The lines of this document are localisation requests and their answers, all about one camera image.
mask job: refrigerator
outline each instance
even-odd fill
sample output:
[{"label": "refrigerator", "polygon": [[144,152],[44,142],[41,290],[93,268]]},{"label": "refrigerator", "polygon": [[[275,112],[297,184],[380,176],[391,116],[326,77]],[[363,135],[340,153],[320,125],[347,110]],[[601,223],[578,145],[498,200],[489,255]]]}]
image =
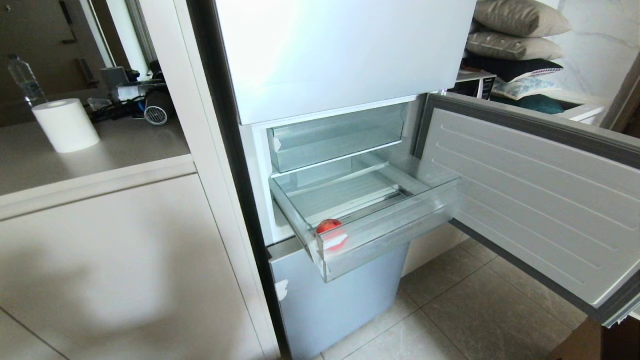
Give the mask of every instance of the refrigerator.
[{"label": "refrigerator", "polygon": [[605,326],[640,303],[640,140],[447,93],[475,3],[188,2],[293,359],[384,312],[447,223]]}]

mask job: transparent drawer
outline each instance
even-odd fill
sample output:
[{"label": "transparent drawer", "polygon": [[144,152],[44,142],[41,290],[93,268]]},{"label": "transparent drawer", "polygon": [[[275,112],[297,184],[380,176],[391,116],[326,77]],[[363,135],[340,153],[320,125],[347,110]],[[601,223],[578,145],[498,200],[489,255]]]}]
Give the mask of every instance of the transparent drawer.
[{"label": "transparent drawer", "polygon": [[[369,153],[269,181],[276,203],[329,282],[448,222],[458,180],[430,186]],[[317,234],[328,219],[341,225]]]},{"label": "transparent drawer", "polygon": [[401,141],[408,104],[396,104],[268,130],[279,172]]}]

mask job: white marble wall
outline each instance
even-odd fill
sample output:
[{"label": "white marble wall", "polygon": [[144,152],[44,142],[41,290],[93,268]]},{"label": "white marble wall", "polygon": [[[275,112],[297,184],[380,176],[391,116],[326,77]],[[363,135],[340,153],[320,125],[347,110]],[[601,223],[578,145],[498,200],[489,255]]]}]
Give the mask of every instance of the white marble wall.
[{"label": "white marble wall", "polygon": [[573,31],[551,37],[564,70],[545,76],[565,90],[612,101],[640,52],[639,0],[541,0],[569,19]]}]

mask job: teal cushion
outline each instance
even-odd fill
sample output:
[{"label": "teal cushion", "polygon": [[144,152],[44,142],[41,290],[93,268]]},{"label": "teal cushion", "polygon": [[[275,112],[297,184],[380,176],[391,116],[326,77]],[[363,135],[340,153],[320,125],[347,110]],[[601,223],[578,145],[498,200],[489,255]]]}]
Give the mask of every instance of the teal cushion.
[{"label": "teal cushion", "polygon": [[520,100],[511,100],[505,97],[491,96],[491,101],[500,102],[502,104],[518,106],[519,108],[529,109],[545,114],[564,113],[564,109],[560,102],[544,95],[532,95],[523,97]]}]

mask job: plastic water bottle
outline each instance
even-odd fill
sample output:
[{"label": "plastic water bottle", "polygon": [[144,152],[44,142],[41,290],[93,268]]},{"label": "plastic water bottle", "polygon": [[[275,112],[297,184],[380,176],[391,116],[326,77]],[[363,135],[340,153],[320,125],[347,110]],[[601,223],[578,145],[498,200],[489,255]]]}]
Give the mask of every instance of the plastic water bottle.
[{"label": "plastic water bottle", "polygon": [[29,103],[30,106],[39,105],[47,102],[47,98],[40,88],[38,80],[36,80],[31,67],[26,62],[20,59],[20,56],[16,54],[9,55],[9,72],[13,76],[16,84],[24,92],[24,100]]}]

